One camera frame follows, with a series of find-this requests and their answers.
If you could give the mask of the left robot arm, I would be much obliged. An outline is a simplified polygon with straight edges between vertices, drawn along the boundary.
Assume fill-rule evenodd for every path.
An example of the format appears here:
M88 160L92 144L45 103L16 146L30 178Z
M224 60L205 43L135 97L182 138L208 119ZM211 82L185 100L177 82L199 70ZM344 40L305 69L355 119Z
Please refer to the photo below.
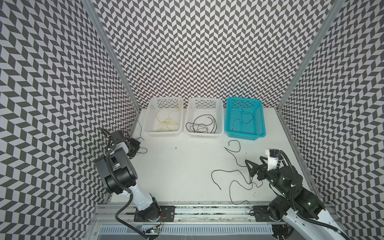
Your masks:
M115 219L138 233L141 237L150 240L151 237L145 235L132 225L123 221L119 215L131 203L134 203L138 210L138 215L144 220L156 222L164 219L161 207L156 199L138 183L137 172L131 163L140 149L140 142L126 131L115 131L110 133L106 129L101 129L102 134L108 138L109 143L106 153L97 158L94 163L101 177L103 187L110 194L123 195L129 198L128 202L117 211Z

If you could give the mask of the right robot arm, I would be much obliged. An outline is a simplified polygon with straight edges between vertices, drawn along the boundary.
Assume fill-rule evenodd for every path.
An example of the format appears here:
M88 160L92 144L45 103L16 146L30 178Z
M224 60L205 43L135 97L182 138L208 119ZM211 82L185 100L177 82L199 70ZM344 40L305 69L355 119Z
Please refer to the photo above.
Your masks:
M249 175L266 180L277 196L266 207L253 207L250 214L256 221L285 222L306 240L349 239L320 198L303 186L302 175L284 151L267 149L260 160L245 160Z

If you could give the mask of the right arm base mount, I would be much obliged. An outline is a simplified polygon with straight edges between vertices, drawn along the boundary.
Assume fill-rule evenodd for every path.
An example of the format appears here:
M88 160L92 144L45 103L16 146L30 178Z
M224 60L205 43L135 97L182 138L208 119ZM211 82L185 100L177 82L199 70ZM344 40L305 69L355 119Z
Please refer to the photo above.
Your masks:
M255 217L256 222L282 222L288 210L276 206L253 206L249 214Z

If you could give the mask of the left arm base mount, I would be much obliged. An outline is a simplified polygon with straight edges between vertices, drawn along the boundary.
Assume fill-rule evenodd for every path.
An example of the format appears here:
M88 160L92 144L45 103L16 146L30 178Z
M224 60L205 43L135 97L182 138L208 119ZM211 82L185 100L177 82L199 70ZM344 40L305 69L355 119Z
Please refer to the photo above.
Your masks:
M173 222L175 217L175 210L175 206L160 206L159 215L156 216L156 218L153 220L150 220L148 216L153 216L154 214L144 215L143 211L136 210L134 222L159 223L161 220L164 222Z

